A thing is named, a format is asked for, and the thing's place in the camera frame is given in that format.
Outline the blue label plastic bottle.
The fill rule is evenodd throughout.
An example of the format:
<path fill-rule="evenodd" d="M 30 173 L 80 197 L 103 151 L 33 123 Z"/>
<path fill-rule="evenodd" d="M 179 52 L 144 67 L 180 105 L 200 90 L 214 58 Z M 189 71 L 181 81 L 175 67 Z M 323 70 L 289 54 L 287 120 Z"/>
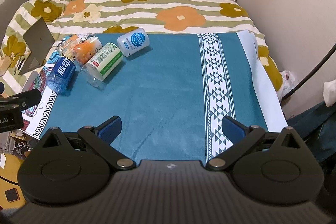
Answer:
<path fill-rule="evenodd" d="M 67 57 L 59 57 L 50 75 L 47 77 L 47 86 L 56 93 L 65 93 L 75 72 L 76 65 Z"/>

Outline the colourful mandala mat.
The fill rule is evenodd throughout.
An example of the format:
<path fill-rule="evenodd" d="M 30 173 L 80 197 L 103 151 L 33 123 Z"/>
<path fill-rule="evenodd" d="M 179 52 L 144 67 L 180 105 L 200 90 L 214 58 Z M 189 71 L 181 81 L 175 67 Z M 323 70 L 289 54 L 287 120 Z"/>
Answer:
<path fill-rule="evenodd" d="M 23 131 L 30 135 L 35 139 L 40 139 L 41 135 L 45 129 L 47 121 L 50 117 L 52 107 L 56 101 L 56 97 L 58 95 L 64 95 L 68 92 L 68 88 L 65 93 L 56 93 L 53 92 L 47 86 L 47 77 L 50 75 L 54 65 L 56 64 L 59 57 L 58 50 L 54 50 L 47 60 L 46 64 L 42 67 L 42 70 L 38 73 L 38 75 L 33 80 L 33 83 L 30 86 L 30 90 L 38 89 L 41 92 L 42 98 L 38 105 L 33 106 L 29 109 L 22 111 L 23 120 L 24 120 L 24 127 Z"/>

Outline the floral striped duvet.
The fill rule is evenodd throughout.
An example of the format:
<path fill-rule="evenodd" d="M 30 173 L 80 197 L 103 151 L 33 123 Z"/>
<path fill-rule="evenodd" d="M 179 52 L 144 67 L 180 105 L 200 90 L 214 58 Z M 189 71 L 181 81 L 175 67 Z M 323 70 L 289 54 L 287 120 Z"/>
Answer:
<path fill-rule="evenodd" d="M 30 77 L 19 74 L 30 53 L 23 34 L 38 19 L 45 20 L 56 41 L 72 34 L 126 33 L 138 27 L 168 34 L 247 30 L 256 36 L 259 59 L 277 94 L 284 88 L 264 35 L 234 0 L 26 0 L 10 13 L 1 39 L 1 56 L 10 60 L 1 77 L 8 95 L 21 92 Z"/>

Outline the white plastic bag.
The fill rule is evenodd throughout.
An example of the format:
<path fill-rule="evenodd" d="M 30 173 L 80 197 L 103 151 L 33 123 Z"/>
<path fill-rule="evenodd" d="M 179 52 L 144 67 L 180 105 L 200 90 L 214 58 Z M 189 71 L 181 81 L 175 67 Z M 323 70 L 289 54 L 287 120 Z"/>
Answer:
<path fill-rule="evenodd" d="M 277 96 L 279 101 L 287 95 L 294 87 L 295 87 L 295 77 L 294 74 L 290 71 L 281 71 L 280 75 L 282 76 L 282 85 L 280 89 L 277 91 Z"/>

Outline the green label clear bottle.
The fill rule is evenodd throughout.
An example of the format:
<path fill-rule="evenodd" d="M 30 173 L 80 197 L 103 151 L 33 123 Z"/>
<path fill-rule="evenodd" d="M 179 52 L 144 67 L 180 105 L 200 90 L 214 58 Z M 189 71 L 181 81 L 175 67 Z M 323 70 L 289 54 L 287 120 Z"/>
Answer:
<path fill-rule="evenodd" d="M 87 83 L 96 88 L 102 88 L 104 80 L 123 60 L 123 54 L 118 46 L 108 42 L 86 64 L 81 72 L 87 78 Z"/>

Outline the blue towel with pattern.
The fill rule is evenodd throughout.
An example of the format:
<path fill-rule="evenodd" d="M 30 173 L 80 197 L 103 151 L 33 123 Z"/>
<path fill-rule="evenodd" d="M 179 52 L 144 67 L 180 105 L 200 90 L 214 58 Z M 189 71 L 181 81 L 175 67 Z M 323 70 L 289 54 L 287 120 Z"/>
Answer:
<path fill-rule="evenodd" d="M 117 115 L 122 130 L 112 146 L 137 162 L 214 157 L 231 145 L 221 129 L 226 115 L 265 127 L 236 33 L 149 39 L 117 65 L 103 90 L 76 73 L 68 95 L 56 97 L 46 127 L 71 132 Z"/>

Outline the yellow label clear bottle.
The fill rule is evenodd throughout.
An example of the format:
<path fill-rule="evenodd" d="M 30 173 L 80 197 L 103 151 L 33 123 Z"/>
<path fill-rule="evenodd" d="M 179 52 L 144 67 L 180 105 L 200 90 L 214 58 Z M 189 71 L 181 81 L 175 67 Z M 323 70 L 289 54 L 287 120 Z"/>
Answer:
<path fill-rule="evenodd" d="M 77 35 L 68 35 L 64 37 L 57 46 L 59 55 L 74 61 L 74 47 L 79 43 L 78 38 Z"/>

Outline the orange label plastic bottle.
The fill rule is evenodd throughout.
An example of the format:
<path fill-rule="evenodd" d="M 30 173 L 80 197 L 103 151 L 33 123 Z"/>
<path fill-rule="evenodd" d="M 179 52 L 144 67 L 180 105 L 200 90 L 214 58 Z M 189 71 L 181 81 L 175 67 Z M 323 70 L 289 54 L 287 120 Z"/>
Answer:
<path fill-rule="evenodd" d="M 85 65 L 99 50 L 101 50 L 102 44 L 96 36 L 92 36 L 89 39 L 79 43 L 73 49 L 73 55 L 77 63 L 82 67 Z"/>

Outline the white blue label bottle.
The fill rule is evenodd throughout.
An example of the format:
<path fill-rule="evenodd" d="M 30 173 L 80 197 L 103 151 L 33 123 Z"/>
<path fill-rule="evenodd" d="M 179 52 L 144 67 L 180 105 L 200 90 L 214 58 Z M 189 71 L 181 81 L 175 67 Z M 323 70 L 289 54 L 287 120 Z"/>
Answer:
<path fill-rule="evenodd" d="M 143 28 L 137 28 L 117 38 L 118 47 L 125 57 L 129 57 L 150 45 L 150 40 Z"/>

